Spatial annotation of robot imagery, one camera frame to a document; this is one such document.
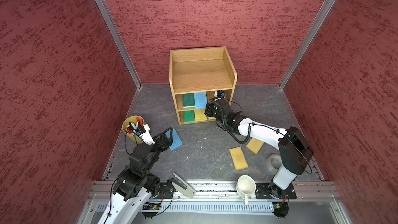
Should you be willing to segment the light blue sponge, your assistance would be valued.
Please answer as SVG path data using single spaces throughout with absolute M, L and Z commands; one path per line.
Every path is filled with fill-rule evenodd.
M 182 141 L 180 137 L 178 136 L 177 132 L 175 129 L 173 129 L 173 144 L 170 146 L 170 150 L 173 151 L 177 148 L 182 146 Z
M 206 92 L 196 92 L 194 93 L 195 108 L 204 109 L 208 103 Z

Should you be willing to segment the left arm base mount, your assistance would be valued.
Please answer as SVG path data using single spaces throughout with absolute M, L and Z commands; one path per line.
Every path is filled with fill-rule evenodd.
M 171 180 L 160 182 L 158 188 L 155 190 L 155 194 L 151 196 L 150 199 L 160 200 L 171 200 L 176 192 L 175 187 Z

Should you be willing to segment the bright green sponge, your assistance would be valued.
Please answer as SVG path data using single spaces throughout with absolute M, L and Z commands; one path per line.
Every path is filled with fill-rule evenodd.
M 194 110 L 183 112 L 184 123 L 195 122 Z

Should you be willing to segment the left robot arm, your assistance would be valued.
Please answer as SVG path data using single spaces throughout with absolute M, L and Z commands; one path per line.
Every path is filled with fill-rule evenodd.
M 155 137 L 145 138 L 140 131 L 142 143 L 129 154 L 129 165 L 112 184 L 110 201 L 100 224 L 131 224 L 143 205 L 160 190 L 160 178 L 150 170 L 162 152 L 173 145 L 173 129 L 168 128 Z

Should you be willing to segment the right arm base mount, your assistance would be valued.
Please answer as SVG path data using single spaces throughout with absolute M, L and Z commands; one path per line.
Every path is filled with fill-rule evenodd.
M 294 186 L 290 184 L 287 189 L 280 189 L 273 183 L 256 183 L 255 191 L 257 200 L 296 200 Z

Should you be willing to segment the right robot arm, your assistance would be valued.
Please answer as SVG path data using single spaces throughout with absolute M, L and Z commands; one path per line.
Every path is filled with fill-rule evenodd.
M 271 192 L 288 189 L 297 176 L 302 175 L 314 150 L 296 127 L 280 129 L 256 122 L 231 109 L 230 101 L 217 96 L 206 104 L 205 116 L 215 118 L 217 126 L 226 131 L 237 143 L 245 144 L 252 138 L 273 146 L 279 151 L 282 165 L 269 184 Z

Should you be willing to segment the dark green sponge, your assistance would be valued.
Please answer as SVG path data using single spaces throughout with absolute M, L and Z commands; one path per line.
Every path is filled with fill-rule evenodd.
M 187 93 L 182 95 L 183 108 L 193 108 L 195 107 L 195 97 L 194 93 Z

